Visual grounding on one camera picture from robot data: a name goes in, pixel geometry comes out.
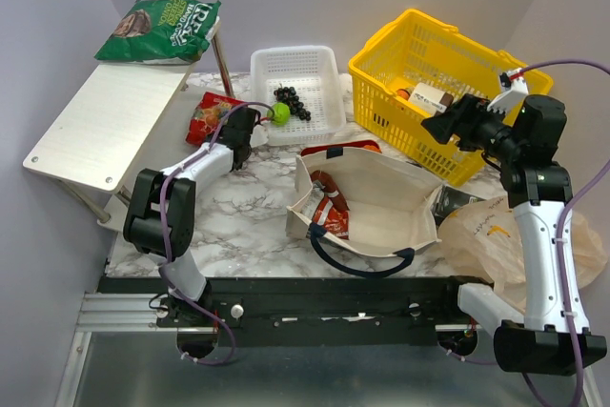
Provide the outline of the beige canvas tote bag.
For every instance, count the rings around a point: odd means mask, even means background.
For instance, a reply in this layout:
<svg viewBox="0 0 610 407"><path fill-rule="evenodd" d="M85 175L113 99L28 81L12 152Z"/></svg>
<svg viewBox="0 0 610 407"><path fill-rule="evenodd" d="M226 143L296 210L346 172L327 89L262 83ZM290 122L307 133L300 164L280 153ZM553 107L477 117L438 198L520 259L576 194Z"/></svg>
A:
<svg viewBox="0 0 610 407"><path fill-rule="evenodd" d="M442 183L432 173L382 153L348 146L303 153L295 163L296 203L287 208L286 234L308 238L327 264L349 275L382 278L406 269L417 254L438 244L432 207ZM313 179L316 172L329 175L346 200L346 238L313 221L314 196L321 194ZM328 244L350 254L394 258L399 264L376 273L359 271L328 256Z"/></svg>

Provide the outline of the peach plastic grocery bag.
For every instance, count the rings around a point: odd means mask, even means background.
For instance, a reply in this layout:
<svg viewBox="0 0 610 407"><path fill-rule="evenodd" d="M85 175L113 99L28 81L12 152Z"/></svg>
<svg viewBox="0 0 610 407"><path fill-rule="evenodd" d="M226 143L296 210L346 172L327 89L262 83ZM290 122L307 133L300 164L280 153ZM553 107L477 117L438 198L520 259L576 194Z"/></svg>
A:
<svg viewBox="0 0 610 407"><path fill-rule="evenodd" d="M578 287L592 283L608 262L600 236L574 212L572 246ZM507 198L470 203L450 213L437 230L439 248L458 275L494 285L495 293L519 310L526 307L526 278L519 228Z"/></svg>

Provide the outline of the dark toy grape bunch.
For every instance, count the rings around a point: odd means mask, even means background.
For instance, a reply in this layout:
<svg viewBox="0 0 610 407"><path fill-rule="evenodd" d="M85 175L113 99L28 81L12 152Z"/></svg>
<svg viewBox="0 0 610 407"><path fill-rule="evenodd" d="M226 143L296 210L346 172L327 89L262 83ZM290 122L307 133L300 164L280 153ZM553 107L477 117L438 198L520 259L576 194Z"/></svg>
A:
<svg viewBox="0 0 610 407"><path fill-rule="evenodd" d="M311 112L305 108L294 87L278 87L274 90L274 98L276 102L287 104L291 109L292 116L299 120L310 121L312 119Z"/></svg>

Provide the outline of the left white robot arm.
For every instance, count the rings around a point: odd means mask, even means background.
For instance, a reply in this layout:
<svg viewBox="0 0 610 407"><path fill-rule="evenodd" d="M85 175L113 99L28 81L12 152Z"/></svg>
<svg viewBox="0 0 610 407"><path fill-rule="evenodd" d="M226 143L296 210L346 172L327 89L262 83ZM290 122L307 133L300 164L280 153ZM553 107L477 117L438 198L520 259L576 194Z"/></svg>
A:
<svg viewBox="0 0 610 407"><path fill-rule="evenodd" d="M144 169L134 182L123 237L155 259L168 292L181 299L179 315L192 326L204 324L212 311L211 287L190 252L197 196L242 168L259 118L253 103L229 109L195 153L161 171Z"/></svg>

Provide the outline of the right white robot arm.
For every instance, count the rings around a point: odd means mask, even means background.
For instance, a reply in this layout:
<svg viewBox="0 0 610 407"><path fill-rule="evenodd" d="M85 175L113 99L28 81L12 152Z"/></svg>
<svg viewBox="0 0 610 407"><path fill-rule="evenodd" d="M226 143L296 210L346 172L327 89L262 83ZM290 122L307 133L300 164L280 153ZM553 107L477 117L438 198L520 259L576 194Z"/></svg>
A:
<svg viewBox="0 0 610 407"><path fill-rule="evenodd" d="M571 179L554 161L567 122L565 106L528 95L513 125L486 99L464 95L446 112L422 121L439 144L452 137L466 152L500 165L500 182L517 222L526 276L526 311L519 314L480 283L463 284L438 300L440 315L458 323L470 315L493 338L505 372L571 376L607 354L590 331L580 303L571 245Z"/></svg>

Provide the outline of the red orange snack packet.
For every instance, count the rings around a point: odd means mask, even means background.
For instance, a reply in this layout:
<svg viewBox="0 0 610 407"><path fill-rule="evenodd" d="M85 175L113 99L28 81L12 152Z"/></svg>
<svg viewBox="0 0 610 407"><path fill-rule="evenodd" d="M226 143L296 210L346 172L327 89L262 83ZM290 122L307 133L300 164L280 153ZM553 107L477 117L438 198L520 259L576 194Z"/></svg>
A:
<svg viewBox="0 0 610 407"><path fill-rule="evenodd" d="M241 101L226 95L206 92L195 107L191 117L185 141L192 146L200 147L209 135L212 135L220 119Z"/></svg>

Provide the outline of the green toy apple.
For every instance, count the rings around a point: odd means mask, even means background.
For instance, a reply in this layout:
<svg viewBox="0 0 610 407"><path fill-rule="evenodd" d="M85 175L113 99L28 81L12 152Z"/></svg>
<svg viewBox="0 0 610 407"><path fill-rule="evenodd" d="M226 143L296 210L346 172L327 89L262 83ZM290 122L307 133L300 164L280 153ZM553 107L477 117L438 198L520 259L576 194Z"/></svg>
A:
<svg viewBox="0 0 610 407"><path fill-rule="evenodd" d="M290 107L283 102L276 102L267 112L267 117L276 126L286 125L291 116Z"/></svg>

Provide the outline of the green snack packet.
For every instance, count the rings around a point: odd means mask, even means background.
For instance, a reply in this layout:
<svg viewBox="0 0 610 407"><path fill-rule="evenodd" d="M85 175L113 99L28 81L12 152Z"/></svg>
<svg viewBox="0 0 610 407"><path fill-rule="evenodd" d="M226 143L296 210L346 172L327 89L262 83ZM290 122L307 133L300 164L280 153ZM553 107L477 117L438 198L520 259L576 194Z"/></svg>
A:
<svg viewBox="0 0 610 407"><path fill-rule="evenodd" d="M98 61L191 64L211 45L221 3L138 0L95 55Z"/></svg>

